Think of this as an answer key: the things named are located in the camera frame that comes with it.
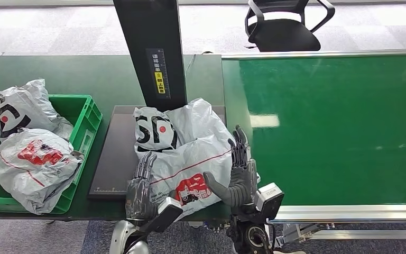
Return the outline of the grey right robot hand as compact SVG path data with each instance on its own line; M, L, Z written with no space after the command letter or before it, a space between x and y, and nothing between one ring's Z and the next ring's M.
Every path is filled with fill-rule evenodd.
M219 183L211 172L204 172L207 187L222 202L230 207L240 207L252 202L253 183L257 179L251 148L242 127L238 124L232 132L233 139L228 139L231 148L232 166L228 186Z

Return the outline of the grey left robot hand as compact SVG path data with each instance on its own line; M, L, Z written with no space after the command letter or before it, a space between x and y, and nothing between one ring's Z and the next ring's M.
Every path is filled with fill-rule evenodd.
M149 151L138 162L132 179L128 181L125 201L126 218L132 221L148 220L156 215L156 206L150 201L152 167L157 156Z

